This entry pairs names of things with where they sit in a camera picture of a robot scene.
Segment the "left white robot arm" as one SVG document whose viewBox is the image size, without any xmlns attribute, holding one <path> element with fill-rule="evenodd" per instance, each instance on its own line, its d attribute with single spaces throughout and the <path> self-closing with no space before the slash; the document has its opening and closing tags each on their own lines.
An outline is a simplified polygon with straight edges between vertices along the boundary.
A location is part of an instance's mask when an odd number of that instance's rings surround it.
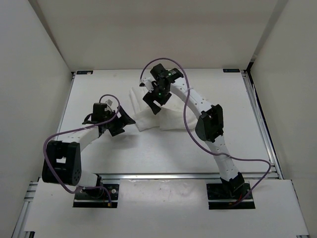
<svg viewBox="0 0 317 238">
<path fill-rule="evenodd" d="M 124 133 L 124 127 L 136 122 L 122 107 L 113 111 L 109 103 L 95 103 L 93 112 L 88 115 L 83 127 L 75 130 L 62 140 L 51 140 L 44 146 L 45 161 L 42 170 L 42 180 L 46 183 L 60 183 L 87 189 L 92 198 L 103 195 L 104 186 L 98 174 L 82 170 L 81 152 L 106 131 L 111 136 Z"/>
</svg>

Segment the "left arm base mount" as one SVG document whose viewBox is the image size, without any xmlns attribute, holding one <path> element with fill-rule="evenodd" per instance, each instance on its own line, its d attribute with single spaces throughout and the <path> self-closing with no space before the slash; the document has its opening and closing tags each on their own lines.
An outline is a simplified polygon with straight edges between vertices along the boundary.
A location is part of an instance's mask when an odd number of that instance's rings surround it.
<svg viewBox="0 0 317 238">
<path fill-rule="evenodd" d="M 117 208 L 119 197 L 119 183 L 104 182 L 101 177 L 98 186 L 104 189 L 82 189 L 76 192 L 73 200 L 74 208 Z"/>
</svg>

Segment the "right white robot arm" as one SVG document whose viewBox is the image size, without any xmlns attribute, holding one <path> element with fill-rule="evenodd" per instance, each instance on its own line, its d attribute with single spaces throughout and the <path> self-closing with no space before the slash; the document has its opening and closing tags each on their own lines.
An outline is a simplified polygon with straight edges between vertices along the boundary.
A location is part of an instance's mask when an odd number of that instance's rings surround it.
<svg viewBox="0 0 317 238">
<path fill-rule="evenodd" d="M 150 78 L 140 78 L 140 86 L 146 87 L 143 100 L 156 115 L 172 95 L 184 102 L 184 108 L 190 109 L 197 119 L 195 133 L 205 142 L 218 166 L 223 184 L 222 192 L 228 198 L 240 193 L 244 178 L 235 166 L 225 145 L 223 136 L 223 109 L 220 105 L 211 105 L 197 91 L 190 87 L 187 74 L 176 68 L 167 70 L 162 64 L 154 66 Z"/>
</svg>

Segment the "white skirt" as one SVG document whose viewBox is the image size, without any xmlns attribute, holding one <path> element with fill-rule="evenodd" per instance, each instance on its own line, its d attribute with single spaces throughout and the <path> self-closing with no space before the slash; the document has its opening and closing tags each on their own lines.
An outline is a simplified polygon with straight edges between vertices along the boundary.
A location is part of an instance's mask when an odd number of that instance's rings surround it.
<svg viewBox="0 0 317 238">
<path fill-rule="evenodd" d="M 158 127 L 160 130 L 185 130 L 183 119 L 184 103 L 173 95 L 160 112 L 154 115 L 151 108 L 143 101 L 147 89 L 132 87 L 129 96 L 134 110 L 133 120 L 139 131 Z"/>
</svg>

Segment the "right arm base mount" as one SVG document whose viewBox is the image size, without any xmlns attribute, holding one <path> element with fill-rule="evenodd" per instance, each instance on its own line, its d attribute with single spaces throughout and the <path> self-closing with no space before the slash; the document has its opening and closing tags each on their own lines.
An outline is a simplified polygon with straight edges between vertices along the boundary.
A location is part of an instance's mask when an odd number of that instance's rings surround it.
<svg viewBox="0 0 317 238">
<path fill-rule="evenodd" d="M 252 193 L 243 199 L 243 197 L 251 190 L 249 183 L 244 183 L 233 195 L 226 192 L 221 183 L 207 183 L 206 187 L 209 210 L 241 210 L 256 208 Z"/>
</svg>

